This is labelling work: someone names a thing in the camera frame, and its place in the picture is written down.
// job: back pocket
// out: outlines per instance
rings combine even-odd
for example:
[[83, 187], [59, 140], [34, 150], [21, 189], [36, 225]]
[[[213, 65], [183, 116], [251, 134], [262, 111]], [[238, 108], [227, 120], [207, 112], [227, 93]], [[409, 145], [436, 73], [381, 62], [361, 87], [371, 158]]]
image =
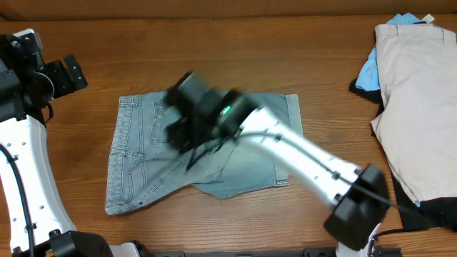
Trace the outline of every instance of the back pocket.
[[119, 99], [119, 110], [116, 120], [116, 129], [114, 130], [113, 143], [111, 144], [111, 153], [123, 153], [124, 151], [127, 151], [132, 118], [134, 116], [134, 109], [137, 106], [138, 103], [135, 102], [132, 96], [122, 96]]
[[174, 107], [170, 107], [163, 102], [154, 103], [154, 121], [152, 123], [151, 144], [167, 144], [166, 127], [178, 121], [181, 114]]

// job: black fabric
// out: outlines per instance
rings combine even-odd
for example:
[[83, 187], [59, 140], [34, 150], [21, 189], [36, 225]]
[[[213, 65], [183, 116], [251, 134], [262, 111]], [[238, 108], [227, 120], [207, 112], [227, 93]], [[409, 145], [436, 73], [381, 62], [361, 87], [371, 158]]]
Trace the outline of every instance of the black fabric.
[[[397, 205], [417, 210], [425, 217], [429, 218], [433, 227], [444, 227], [457, 232], [457, 198], [437, 198], [430, 201], [421, 202], [421, 207], [417, 207], [413, 201], [406, 195], [401, 188], [401, 184], [392, 175], [393, 188]], [[425, 221], [417, 220], [400, 213], [401, 223], [406, 229], [427, 229], [428, 224]]]
[[374, 102], [375, 104], [381, 103], [381, 90], [375, 90], [375, 91], [365, 91], [363, 89], [358, 89], [356, 87], [356, 82], [357, 78], [355, 78], [350, 84], [349, 84], [349, 91], [358, 94], [359, 96], [364, 97], [365, 99], [368, 99], [369, 101]]
[[52, 109], [52, 105], [50, 103], [46, 103], [46, 106], [48, 107], [49, 117], [44, 122], [44, 126], [46, 126], [46, 124], [54, 117], [54, 110]]
[[[376, 91], [364, 91], [363, 89], [357, 89], [356, 87], [357, 78], [355, 78], [349, 84], [349, 91], [358, 94], [359, 96], [364, 97], [365, 99], [379, 104], [378, 111], [376, 112], [375, 117], [379, 116], [384, 111], [384, 104], [381, 97], [381, 90]], [[372, 136], [376, 136], [374, 131], [371, 132]], [[444, 227], [448, 228], [454, 232], [457, 232], [457, 198], [448, 197], [448, 198], [437, 198], [430, 201], [421, 202], [421, 207], [417, 207], [415, 203], [406, 195], [401, 187], [401, 184], [396, 180], [395, 176], [392, 176], [393, 189], [395, 190], [395, 196], [397, 199], [397, 204], [399, 206], [404, 206], [411, 210], [416, 210], [419, 213], [423, 214], [425, 217], [429, 218], [433, 227]], [[401, 223], [403, 227], [407, 230], [421, 230], [427, 229], [429, 224], [425, 221], [419, 220], [417, 218], [412, 218], [407, 213], [400, 212]]]

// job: denim shorts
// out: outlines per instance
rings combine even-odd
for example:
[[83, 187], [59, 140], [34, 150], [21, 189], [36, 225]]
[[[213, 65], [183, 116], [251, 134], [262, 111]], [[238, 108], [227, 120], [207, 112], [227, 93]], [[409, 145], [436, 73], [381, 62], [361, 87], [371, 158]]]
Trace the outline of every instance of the denim shorts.
[[[162, 101], [165, 94], [119, 99], [108, 164], [105, 210], [109, 215], [141, 208], [189, 184], [219, 199], [288, 185], [286, 169], [230, 141], [186, 171], [191, 152], [181, 154], [167, 143], [166, 127], [181, 115]], [[247, 94], [260, 106], [269, 107], [293, 131], [303, 134], [297, 95]], [[199, 146], [197, 154], [213, 143]]]

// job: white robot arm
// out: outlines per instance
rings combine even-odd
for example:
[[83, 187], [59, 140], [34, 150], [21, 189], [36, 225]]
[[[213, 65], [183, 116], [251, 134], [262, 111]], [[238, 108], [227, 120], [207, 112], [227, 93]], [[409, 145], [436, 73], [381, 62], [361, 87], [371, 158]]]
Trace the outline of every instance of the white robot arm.
[[[97, 235], [77, 232], [59, 197], [49, 165], [46, 122], [41, 109], [51, 99], [83, 89], [87, 83], [73, 56], [45, 64], [41, 41], [33, 30], [0, 36], [0, 144], [13, 157], [24, 185], [19, 193], [12, 163], [0, 154], [0, 176], [11, 222], [11, 252], [33, 256], [52, 249], [55, 256], [140, 256], [142, 246], [126, 243], [108, 246]], [[244, 143], [276, 158], [333, 210], [324, 226], [340, 242], [338, 256], [367, 256], [370, 235], [386, 215], [385, 203], [367, 196], [369, 191], [388, 198], [386, 181], [373, 166], [362, 170], [293, 133], [266, 107], [231, 91], [220, 96], [207, 89], [194, 74], [185, 75], [166, 100], [188, 120], [202, 121], [201, 140], [224, 137]], [[24, 218], [21, 200], [28, 200], [33, 229]], [[29, 250], [29, 232], [34, 247]]]

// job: folded clothing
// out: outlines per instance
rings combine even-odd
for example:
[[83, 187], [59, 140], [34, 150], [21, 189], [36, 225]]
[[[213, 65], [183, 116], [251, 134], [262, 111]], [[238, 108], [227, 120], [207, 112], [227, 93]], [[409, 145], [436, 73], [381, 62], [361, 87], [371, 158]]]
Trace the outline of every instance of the folded clothing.
[[431, 24], [378, 25], [382, 114], [371, 125], [414, 203], [457, 197], [457, 45]]
[[[247, 93], [269, 107], [293, 131], [303, 134], [296, 94]], [[166, 127], [181, 118], [163, 102], [166, 92], [122, 96], [109, 154], [105, 211], [118, 214], [146, 206], [183, 186], [225, 199], [263, 188], [288, 185], [288, 171], [261, 153], [234, 142], [212, 150], [186, 171], [191, 152], [167, 142]], [[214, 148], [209, 141], [197, 154]]]
[[[395, 15], [392, 19], [387, 21], [387, 24], [410, 25], [419, 22], [425, 23], [425, 21], [421, 21], [420, 19], [416, 18], [413, 14], [406, 13], [404, 15]], [[349, 88], [354, 93], [360, 94], [372, 102], [375, 102], [377, 104], [379, 103], [379, 94], [378, 92], [375, 92], [380, 89], [378, 77], [378, 64], [376, 63], [376, 47], [374, 47], [373, 50], [371, 50], [371, 53], [368, 55], [368, 60], [360, 70], [360, 74], [351, 83]]]

